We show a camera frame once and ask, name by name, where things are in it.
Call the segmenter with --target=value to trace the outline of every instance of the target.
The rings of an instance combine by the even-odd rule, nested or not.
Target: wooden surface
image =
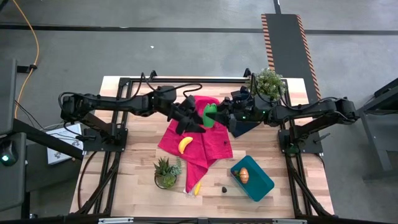
[[[119,77],[104,77],[101,95],[115,96]],[[308,103],[305,85],[300,78],[288,78],[289,91],[293,105]],[[212,96],[220,101],[229,96],[231,91],[239,89],[240,84],[203,84],[203,89],[195,95]],[[178,90],[177,101],[183,100],[182,91]],[[139,94],[150,89],[143,84]],[[95,115],[110,122],[112,112],[96,111]],[[308,119],[301,119],[304,124]],[[183,193],[185,186],[185,161],[183,173],[170,190],[161,190],[154,184],[153,163],[160,157],[175,157],[157,147],[167,126],[166,117],[156,113],[148,118],[129,114],[127,128],[129,136],[125,152],[122,154],[119,175],[114,193],[112,216],[134,217],[230,217],[230,218],[288,218],[294,217],[292,199],[284,156],[280,153],[277,132],[278,128],[260,125],[252,131],[234,139],[229,134],[233,149],[233,159],[222,159],[210,167],[201,180],[199,194],[189,196]],[[99,152],[88,165],[81,187],[82,203],[92,194],[101,173],[103,153]],[[245,155],[250,155],[275,182],[271,190],[260,202],[252,201],[229,175],[229,169]],[[325,171],[319,158],[314,155],[303,155],[303,164],[307,184],[324,208],[333,213]],[[221,188],[228,191],[224,194]],[[77,210],[77,191],[73,198],[71,212]],[[300,208],[304,212],[302,193],[298,190]]]

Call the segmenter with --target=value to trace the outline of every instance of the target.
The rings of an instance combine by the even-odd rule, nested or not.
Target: small banana
[[[200,186],[201,186],[201,183],[199,182],[199,183],[197,184],[197,187],[195,188],[195,196],[198,195]]]
[[[180,151],[181,154],[184,154],[185,147],[192,142],[193,138],[192,137],[185,137],[180,141],[180,144],[178,144],[178,150]]]

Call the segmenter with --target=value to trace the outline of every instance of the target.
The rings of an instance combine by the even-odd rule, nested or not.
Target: concrete floor
[[[273,13],[272,2],[25,0],[21,7],[33,24],[261,28],[260,14]],[[398,29],[396,1],[280,0],[280,6],[282,13],[301,15],[306,29]],[[0,22],[24,23],[12,2],[0,12]],[[56,104],[60,92],[97,93],[105,75],[155,69],[159,75],[240,77],[246,67],[254,72],[267,67],[262,34],[38,31],[37,35],[39,69],[21,103],[43,125],[60,121]],[[359,108],[375,90],[397,78],[396,36],[309,35],[307,40],[322,96],[348,96]],[[0,57],[14,57],[21,64],[34,59],[30,31],[0,30],[0,46]],[[18,83],[24,78],[19,74]],[[26,121],[23,113],[19,116]],[[361,179],[379,169],[362,123],[336,125],[322,133],[331,133],[322,146],[335,213],[397,223],[398,183],[364,184]],[[75,182],[36,192],[32,211],[41,216],[68,213]],[[51,201],[54,195],[62,196]],[[0,218],[12,218],[12,211]]]

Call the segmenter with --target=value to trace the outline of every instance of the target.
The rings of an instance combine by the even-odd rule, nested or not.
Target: pink towel
[[[200,116],[203,116],[205,106],[212,103],[218,104],[219,101],[212,97],[195,96],[195,106]],[[217,159],[232,158],[232,148],[227,129],[220,123],[216,122],[212,128],[206,128],[205,133],[184,133],[181,136],[175,133],[177,124],[176,121],[171,121],[158,146],[186,160],[185,190],[189,192]],[[178,144],[185,137],[192,137],[193,141],[186,146],[184,154],[181,154]]]

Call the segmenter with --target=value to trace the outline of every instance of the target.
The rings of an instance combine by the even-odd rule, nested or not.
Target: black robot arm
[[[264,122],[274,127],[292,119],[314,117],[303,126],[290,127],[290,140],[294,142],[333,124],[352,124],[359,118],[354,103],[346,98],[325,98],[312,104],[284,106],[271,102],[266,95],[253,97],[244,86],[231,95],[232,100],[226,97],[217,106],[216,113],[206,114],[227,126],[229,131],[235,130],[238,121]]]
[[[136,95],[132,98],[65,92],[60,95],[58,100],[62,109],[61,118],[65,122],[79,121],[104,134],[114,135],[115,124],[113,126],[111,126],[112,124],[98,126],[98,123],[95,122],[97,117],[93,116],[90,111],[128,111],[142,117],[159,112],[167,117],[167,121],[171,119],[178,121],[177,134],[182,134],[184,131],[204,133],[205,130],[199,125],[203,124],[203,120],[195,110],[194,97],[189,96],[182,103],[174,103],[176,98],[174,86],[159,86],[150,93]]]

